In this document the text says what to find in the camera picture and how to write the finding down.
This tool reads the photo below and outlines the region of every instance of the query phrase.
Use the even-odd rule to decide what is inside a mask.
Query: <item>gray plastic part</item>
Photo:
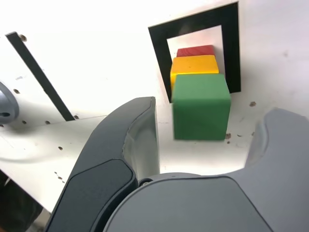
[[[0,82],[0,124],[14,121],[19,115],[19,106],[10,90]]]
[[[154,97],[127,102],[95,128],[75,163],[45,231],[102,231],[119,203],[138,187],[129,165],[134,166],[135,156],[142,160],[139,165],[145,165],[137,168],[137,173],[159,173]]]
[[[255,160],[253,165],[227,176],[274,231],[308,231],[308,119],[282,109],[270,111],[256,127],[248,158]]]
[[[104,232],[270,232],[237,183],[226,177],[151,182],[130,194]]]

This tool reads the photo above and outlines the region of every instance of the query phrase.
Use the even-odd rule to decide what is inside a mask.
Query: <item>metal knob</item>
[[[0,82],[0,124],[14,121],[19,114],[19,106],[10,90]]]

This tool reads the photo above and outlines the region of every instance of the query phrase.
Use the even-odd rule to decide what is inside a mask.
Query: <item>green cube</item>
[[[175,139],[225,139],[231,97],[223,74],[177,75],[172,103]]]

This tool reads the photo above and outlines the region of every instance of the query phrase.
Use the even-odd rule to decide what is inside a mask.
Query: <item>yellow cube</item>
[[[170,86],[173,90],[178,74],[219,73],[214,55],[176,57],[170,70]]]

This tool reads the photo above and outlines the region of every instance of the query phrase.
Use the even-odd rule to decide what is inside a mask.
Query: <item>red cube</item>
[[[215,55],[212,45],[181,48],[177,51],[177,57],[192,57],[202,55]]]

